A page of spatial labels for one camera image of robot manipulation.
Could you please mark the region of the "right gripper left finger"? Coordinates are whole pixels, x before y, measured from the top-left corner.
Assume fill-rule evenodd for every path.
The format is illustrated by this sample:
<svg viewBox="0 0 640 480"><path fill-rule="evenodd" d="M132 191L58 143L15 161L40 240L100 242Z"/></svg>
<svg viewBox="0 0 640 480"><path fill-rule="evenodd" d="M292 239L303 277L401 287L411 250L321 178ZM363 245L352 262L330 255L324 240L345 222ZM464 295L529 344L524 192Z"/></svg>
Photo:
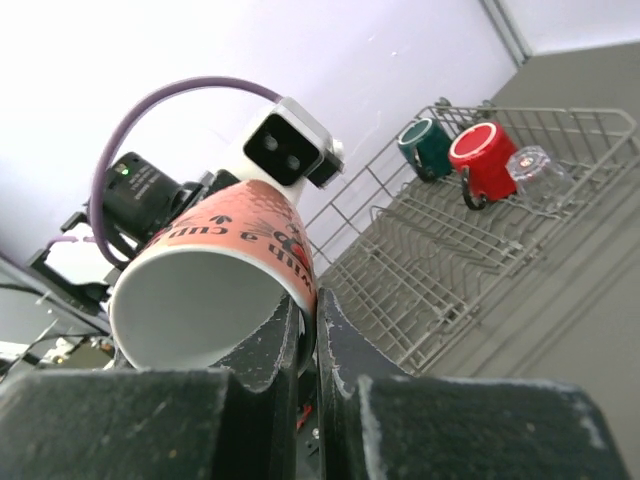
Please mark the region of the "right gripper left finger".
<svg viewBox="0 0 640 480"><path fill-rule="evenodd" d="M299 311L205 370L52 369L1 386L5 479L292 479Z"/></svg>

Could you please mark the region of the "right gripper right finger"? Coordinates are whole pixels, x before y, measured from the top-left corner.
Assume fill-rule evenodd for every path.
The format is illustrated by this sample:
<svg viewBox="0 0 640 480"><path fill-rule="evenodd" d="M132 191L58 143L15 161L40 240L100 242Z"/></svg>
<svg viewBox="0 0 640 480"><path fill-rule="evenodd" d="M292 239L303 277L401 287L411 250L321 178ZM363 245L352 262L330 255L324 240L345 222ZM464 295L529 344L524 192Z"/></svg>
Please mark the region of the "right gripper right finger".
<svg viewBox="0 0 640 480"><path fill-rule="evenodd" d="M547 379L413 377L317 304L321 472L326 479L625 479L605 418Z"/></svg>

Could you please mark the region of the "small pink mug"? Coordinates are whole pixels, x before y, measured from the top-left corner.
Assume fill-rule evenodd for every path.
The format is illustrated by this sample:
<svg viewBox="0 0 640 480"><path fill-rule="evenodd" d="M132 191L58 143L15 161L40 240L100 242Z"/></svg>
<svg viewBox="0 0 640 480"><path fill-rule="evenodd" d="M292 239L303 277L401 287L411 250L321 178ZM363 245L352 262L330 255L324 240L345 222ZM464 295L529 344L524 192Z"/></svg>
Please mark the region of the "small pink mug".
<svg viewBox="0 0 640 480"><path fill-rule="evenodd" d="M315 342L317 286L295 206L245 180L202 200L158 233L118 278L109 306L117 346L135 368L208 367L290 296Z"/></svg>

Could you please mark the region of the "dark green mug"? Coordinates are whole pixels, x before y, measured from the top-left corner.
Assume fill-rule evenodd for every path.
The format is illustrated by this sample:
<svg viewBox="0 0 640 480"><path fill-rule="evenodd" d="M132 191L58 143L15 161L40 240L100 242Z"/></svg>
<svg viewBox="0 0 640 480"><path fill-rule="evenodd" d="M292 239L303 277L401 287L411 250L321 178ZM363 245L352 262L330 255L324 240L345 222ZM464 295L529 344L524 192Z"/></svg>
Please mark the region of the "dark green mug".
<svg viewBox="0 0 640 480"><path fill-rule="evenodd" d="M451 138L433 118L419 118L410 123L397 137L396 145L424 182L432 182L452 172L448 158Z"/></svg>

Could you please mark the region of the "red mug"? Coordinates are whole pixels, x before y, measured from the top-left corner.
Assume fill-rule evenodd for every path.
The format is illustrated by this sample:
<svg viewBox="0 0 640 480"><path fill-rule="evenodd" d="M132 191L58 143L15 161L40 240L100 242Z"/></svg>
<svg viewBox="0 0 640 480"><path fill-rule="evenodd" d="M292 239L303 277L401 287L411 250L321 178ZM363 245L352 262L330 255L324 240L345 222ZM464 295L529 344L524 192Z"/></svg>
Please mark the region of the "red mug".
<svg viewBox="0 0 640 480"><path fill-rule="evenodd" d="M506 165L517 150L504 128L491 121L471 126L453 140L448 158L460 176L462 196L470 210L482 210L516 193Z"/></svg>

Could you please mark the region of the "clear plastic cup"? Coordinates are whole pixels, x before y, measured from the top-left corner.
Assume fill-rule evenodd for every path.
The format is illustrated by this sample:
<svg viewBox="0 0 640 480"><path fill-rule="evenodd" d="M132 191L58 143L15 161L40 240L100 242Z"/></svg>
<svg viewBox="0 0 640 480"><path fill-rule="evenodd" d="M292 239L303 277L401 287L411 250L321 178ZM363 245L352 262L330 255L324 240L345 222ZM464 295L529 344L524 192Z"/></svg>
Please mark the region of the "clear plastic cup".
<svg viewBox="0 0 640 480"><path fill-rule="evenodd" d="M532 210L554 213L575 184L573 177L541 146L515 152L506 164L520 199Z"/></svg>

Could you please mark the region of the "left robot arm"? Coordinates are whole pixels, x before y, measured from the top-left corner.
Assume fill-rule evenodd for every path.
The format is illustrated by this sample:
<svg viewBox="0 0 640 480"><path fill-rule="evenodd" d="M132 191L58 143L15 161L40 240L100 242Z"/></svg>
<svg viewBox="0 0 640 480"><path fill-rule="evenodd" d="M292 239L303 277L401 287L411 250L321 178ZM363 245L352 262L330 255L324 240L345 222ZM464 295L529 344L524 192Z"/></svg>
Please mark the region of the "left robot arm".
<svg viewBox="0 0 640 480"><path fill-rule="evenodd" d="M179 215L199 201L239 182L222 169L196 182L178 183L140 155L129 152L118 159L103 180L103 230L108 243L130 262ZM61 235L48 242L28 261L35 277L71 307L89 315L102 311L109 299L110 284L102 281L68 280L46 263L57 243L79 239L73 228L89 224L89 209L73 213L60 226Z"/></svg>

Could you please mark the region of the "aluminium frame rail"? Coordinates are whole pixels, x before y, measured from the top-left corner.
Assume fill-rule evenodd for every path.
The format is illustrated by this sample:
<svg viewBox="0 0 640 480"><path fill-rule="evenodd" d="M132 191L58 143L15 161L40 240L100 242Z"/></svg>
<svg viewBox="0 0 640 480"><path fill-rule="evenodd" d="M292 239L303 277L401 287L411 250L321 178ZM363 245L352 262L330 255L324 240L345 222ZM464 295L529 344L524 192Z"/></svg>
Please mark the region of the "aluminium frame rail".
<svg viewBox="0 0 640 480"><path fill-rule="evenodd" d="M533 53L506 2L480 0L480 4L516 68L523 67Z"/></svg>

